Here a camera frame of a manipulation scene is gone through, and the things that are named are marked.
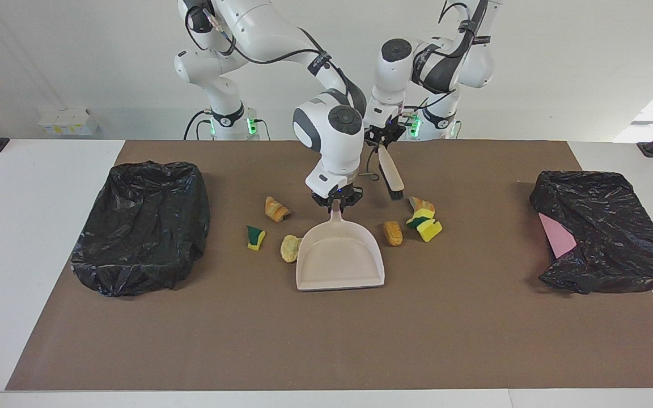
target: pink sheet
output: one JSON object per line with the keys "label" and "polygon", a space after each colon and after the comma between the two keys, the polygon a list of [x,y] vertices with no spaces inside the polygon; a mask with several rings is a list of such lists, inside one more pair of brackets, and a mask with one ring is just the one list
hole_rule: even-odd
{"label": "pink sheet", "polygon": [[560,258],[570,252],[573,248],[576,248],[576,239],[573,238],[573,235],[571,235],[571,233],[568,232],[560,222],[550,219],[542,214],[539,214],[538,216],[541,217],[541,223],[544,225],[544,230],[546,230],[546,235],[549,238],[551,248],[553,249],[556,258]]}

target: black trash bag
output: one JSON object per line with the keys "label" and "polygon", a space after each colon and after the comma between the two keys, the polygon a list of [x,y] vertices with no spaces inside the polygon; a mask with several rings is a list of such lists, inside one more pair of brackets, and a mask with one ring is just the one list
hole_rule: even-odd
{"label": "black trash bag", "polygon": [[653,222],[624,176],[544,171],[531,204],[577,243],[541,281],[584,295],[653,290]]}
{"label": "black trash bag", "polygon": [[73,271],[108,297],[173,289],[203,256],[209,224],[205,182],[196,165],[119,165],[80,234]]}

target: green led light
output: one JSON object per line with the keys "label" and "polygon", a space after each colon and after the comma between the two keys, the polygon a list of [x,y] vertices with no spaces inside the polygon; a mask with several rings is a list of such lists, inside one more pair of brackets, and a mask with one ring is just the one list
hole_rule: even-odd
{"label": "green led light", "polygon": [[462,129],[462,123],[460,121],[454,121],[453,129],[450,129],[450,139],[457,139],[460,129]]}
{"label": "green led light", "polygon": [[253,123],[253,119],[246,119],[246,122],[248,123],[248,131],[251,134],[256,134],[258,131],[258,127],[256,127],[256,124]]}
{"label": "green led light", "polygon": [[412,120],[414,122],[412,123],[412,129],[410,129],[410,136],[416,138],[417,135],[419,134],[419,127],[420,125],[422,125],[422,121],[420,120],[420,118],[417,117],[412,118]]}

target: brown table mat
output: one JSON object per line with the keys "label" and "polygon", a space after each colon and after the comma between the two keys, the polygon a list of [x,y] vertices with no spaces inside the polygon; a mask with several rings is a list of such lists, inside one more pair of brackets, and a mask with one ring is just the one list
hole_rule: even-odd
{"label": "brown table mat", "polygon": [[[318,155],[298,142],[127,142],[117,163],[184,160],[205,174],[207,249],[177,290],[106,299],[65,268],[7,390],[653,388],[653,294],[558,294],[528,202],[542,170],[580,170],[564,142],[449,141],[391,147],[407,194],[445,231],[410,217],[383,181],[346,219],[383,249],[386,284],[296,290],[279,246],[327,220],[303,183]],[[266,196],[293,209],[274,224]],[[260,253],[245,225],[267,231]]]}

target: white box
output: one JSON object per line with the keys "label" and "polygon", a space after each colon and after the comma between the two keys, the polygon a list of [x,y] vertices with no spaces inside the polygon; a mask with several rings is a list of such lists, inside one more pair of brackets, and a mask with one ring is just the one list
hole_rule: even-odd
{"label": "white box", "polygon": [[92,115],[88,113],[76,114],[72,121],[72,126],[79,136],[92,136],[99,128]]}
{"label": "white box", "polygon": [[54,122],[57,122],[56,113],[44,113],[42,114],[42,119],[40,119],[38,125],[46,134],[49,134],[50,136],[60,136],[62,132],[57,132],[54,129]]}
{"label": "white box", "polygon": [[75,127],[73,127],[74,121],[74,116],[69,116],[67,113],[61,114],[54,122],[54,131],[59,132],[59,134],[64,136],[76,136],[77,131],[75,131]]}

